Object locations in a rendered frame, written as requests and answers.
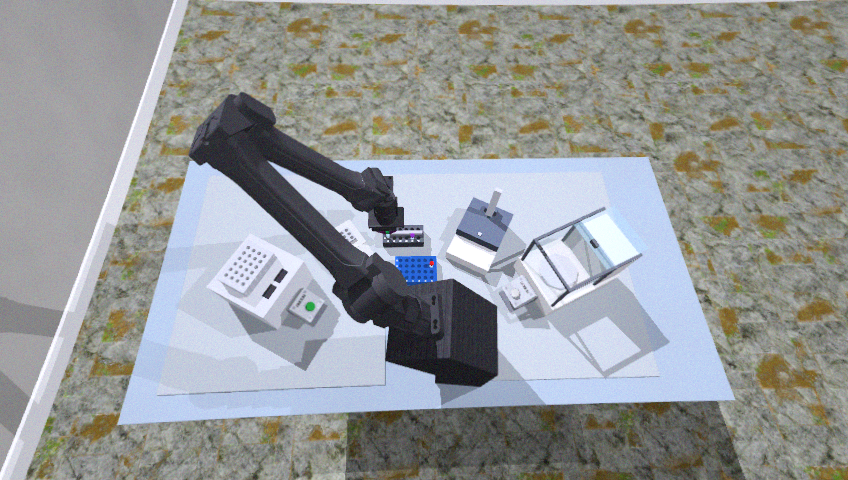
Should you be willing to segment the white block with grey holes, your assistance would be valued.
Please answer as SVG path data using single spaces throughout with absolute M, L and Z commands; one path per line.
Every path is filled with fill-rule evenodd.
M 365 252 L 369 257 L 374 254 L 365 239 L 350 221 L 350 219 L 337 226 L 335 229 L 352 245 L 354 245 L 362 252 Z

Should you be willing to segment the blue tube rack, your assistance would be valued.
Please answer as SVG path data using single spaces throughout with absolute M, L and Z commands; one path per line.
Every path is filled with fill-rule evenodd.
M 432 268 L 430 261 L 434 262 Z M 437 281 L 436 256 L 395 256 L 395 266 L 404 276 L 407 285 Z

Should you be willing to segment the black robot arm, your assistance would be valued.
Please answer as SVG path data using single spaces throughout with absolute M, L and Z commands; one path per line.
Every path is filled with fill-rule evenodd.
M 395 207 L 398 216 L 393 176 L 377 167 L 347 169 L 293 139 L 274 127 L 270 107 L 244 92 L 228 95 L 208 118 L 188 156 L 235 182 L 321 262 L 336 280 L 332 293 L 354 321 L 390 327 L 398 346 L 443 334 L 440 294 L 408 294 L 394 264 L 352 245 L 269 162 L 338 193 L 358 211 L 374 208 L 375 217 L 375 210 L 387 216 Z

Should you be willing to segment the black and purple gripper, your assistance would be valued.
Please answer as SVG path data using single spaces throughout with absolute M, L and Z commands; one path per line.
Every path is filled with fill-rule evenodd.
M 404 207 L 398 207 L 398 216 L 396 216 L 396 207 L 390 215 L 379 215 L 376 210 L 375 214 L 376 217 L 374 216 L 374 209 L 368 212 L 368 228 L 371 228 L 372 231 L 386 235 L 386 231 L 391 234 L 396 232 L 397 228 L 404 228 Z

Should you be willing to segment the white block with round holes on base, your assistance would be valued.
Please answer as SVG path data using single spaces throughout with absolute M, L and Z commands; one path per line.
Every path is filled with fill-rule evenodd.
M 249 234 L 207 287 L 276 329 L 289 313 L 315 326 L 327 305 L 306 289 L 313 278 L 303 260 Z

